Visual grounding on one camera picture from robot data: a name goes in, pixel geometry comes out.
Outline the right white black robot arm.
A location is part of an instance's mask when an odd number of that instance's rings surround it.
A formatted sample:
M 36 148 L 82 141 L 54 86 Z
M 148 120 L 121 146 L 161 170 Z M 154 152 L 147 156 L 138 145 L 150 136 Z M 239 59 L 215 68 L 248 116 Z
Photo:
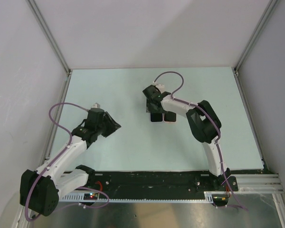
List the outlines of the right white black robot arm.
M 145 88 L 146 109 L 152 122 L 176 122 L 177 116 L 187 119 L 193 137 L 202 143 L 209 165 L 210 185 L 222 190 L 227 185 L 227 166 L 223 162 L 219 147 L 221 121 L 206 100 L 193 104 L 173 98 L 164 91 L 163 85 L 150 85 Z

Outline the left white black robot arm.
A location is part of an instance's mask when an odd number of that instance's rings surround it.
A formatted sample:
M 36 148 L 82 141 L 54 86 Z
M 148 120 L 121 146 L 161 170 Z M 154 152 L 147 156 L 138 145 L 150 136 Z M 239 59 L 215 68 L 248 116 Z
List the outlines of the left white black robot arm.
M 29 210 L 39 216 L 49 216 L 62 197 L 81 187 L 92 189 L 96 183 L 95 176 L 91 175 L 93 169 L 79 166 L 69 174 L 64 172 L 99 136 L 106 138 L 120 128 L 120 124 L 108 112 L 93 107 L 88 110 L 87 118 L 69 132 L 69 141 L 56 157 L 44 162 L 34 171 L 24 171 L 19 192 L 20 204 L 24 206 L 27 221 L 33 221 Z

